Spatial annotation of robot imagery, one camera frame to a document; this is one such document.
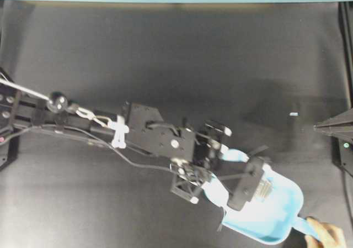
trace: light blue plastic dustpan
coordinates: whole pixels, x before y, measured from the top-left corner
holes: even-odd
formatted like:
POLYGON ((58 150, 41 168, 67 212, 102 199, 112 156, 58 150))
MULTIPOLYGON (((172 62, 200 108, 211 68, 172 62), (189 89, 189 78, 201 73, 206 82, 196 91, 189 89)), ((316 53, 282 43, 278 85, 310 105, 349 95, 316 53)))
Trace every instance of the light blue plastic dustpan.
MULTIPOLYGON (((246 162, 248 157, 239 150, 229 150, 223 160, 246 162)), ((273 171, 269 165, 264 166, 264 171, 263 178, 272 184, 271 193, 264 200, 253 198, 246 202, 240 212, 227 206, 228 191, 216 176, 204 184, 206 197, 225 211, 222 224, 267 245, 283 242, 292 228, 319 240, 307 221, 298 217, 303 206, 303 193, 299 186, 273 171)))

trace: white plastic clip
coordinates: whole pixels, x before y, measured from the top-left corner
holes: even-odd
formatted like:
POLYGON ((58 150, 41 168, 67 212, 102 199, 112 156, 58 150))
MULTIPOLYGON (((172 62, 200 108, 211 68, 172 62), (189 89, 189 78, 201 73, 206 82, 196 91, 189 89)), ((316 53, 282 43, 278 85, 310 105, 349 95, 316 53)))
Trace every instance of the white plastic clip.
POLYGON ((129 133, 129 127, 125 125, 125 118, 118 115, 116 118, 116 122, 108 122, 108 128, 115 130, 114 138, 111 142, 111 145, 114 148, 126 148, 125 134, 129 133))

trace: metal rod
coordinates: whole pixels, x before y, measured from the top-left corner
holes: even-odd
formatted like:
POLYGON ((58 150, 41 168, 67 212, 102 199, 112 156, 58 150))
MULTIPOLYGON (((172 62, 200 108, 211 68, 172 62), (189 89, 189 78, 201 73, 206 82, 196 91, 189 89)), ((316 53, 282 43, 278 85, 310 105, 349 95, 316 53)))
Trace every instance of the metal rod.
POLYGON ((18 85, 16 83, 13 83, 13 82, 10 82, 10 81, 7 81, 7 80, 4 80, 2 78, 0 78, 0 83, 6 85, 6 86, 9 86, 9 87, 12 87, 12 88, 15 88, 15 89, 18 89, 22 92, 25 92, 25 93, 28 93, 29 95, 32 95, 32 96, 35 96, 35 97, 38 97, 38 98, 41 98, 43 100, 46 100, 46 101, 49 101, 49 97, 44 95, 44 94, 41 94, 39 92, 36 92, 36 91, 33 91, 31 89, 28 89, 26 87, 23 87, 21 85, 18 85))

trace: human hand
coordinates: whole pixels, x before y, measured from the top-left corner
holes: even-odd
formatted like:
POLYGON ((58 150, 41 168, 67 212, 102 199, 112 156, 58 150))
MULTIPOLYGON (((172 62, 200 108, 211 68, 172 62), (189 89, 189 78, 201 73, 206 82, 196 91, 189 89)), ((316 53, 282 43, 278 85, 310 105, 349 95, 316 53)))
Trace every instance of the human hand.
POLYGON ((321 241, 310 235, 305 235, 307 248, 347 248, 343 230, 329 223, 321 223, 312 218, 307 218, 309 224, 319 235, 321 241))

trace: screw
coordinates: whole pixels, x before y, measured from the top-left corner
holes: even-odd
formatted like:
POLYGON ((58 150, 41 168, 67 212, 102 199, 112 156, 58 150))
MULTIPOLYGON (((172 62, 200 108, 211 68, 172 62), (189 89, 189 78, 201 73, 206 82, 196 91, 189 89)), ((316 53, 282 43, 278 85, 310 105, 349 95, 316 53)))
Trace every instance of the screw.
POLYGON ((5 112, 2 113, 2 116, 4 118, 9 118, 10 117, 10 113, 8 111, 5 111, 5 112))
POLYGON ((197 197, 192 197, 191 199, 190 199, 190 203, 191 204, 197 204, 199 202, 199 199, 197 198, 197 197))
POLYGON ((175 139, 172 139, 170 144, 175 149, 177 149, 179 147, 179 142, 177 140, 175 140, 175 139))
POLYGON ((8 96, 6 100, 8 103, 13 103, 15 101, 15 98, 13 98, 12 96, 8 96))

